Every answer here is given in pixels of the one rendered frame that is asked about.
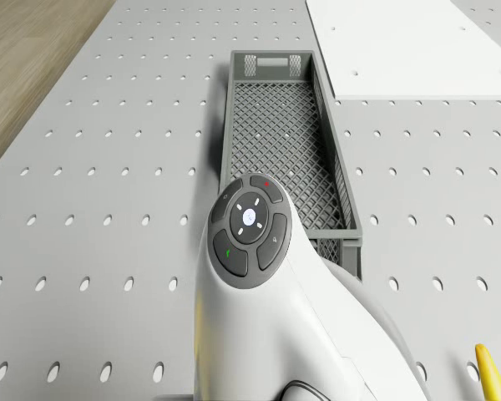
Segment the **dark grey basket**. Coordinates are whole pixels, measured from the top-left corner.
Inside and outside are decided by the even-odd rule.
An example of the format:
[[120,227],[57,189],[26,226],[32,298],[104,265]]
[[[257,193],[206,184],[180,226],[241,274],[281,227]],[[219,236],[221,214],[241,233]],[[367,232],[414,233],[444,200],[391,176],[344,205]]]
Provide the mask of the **dark grey basket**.
[[230,55],[220,187],[264,173],[290,195],[317,253],[362,277],[362,228],[312,51]]

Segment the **white board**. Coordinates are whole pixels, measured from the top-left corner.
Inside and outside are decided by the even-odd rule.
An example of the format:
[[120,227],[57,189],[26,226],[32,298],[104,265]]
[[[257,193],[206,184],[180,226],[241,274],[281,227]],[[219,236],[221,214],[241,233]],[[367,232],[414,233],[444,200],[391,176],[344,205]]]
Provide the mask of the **white board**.
[[337,100],[501,100],[501,47],[451,0],[306,5]]

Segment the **banana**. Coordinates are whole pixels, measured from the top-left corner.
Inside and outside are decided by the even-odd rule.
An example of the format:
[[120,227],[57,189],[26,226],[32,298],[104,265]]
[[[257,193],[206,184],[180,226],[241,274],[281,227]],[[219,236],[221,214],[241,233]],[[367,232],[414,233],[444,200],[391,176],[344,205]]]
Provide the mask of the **banana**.
[[501,401],[501,375],[488,349],[481,343],[475,345],[479,378],[485,401]]

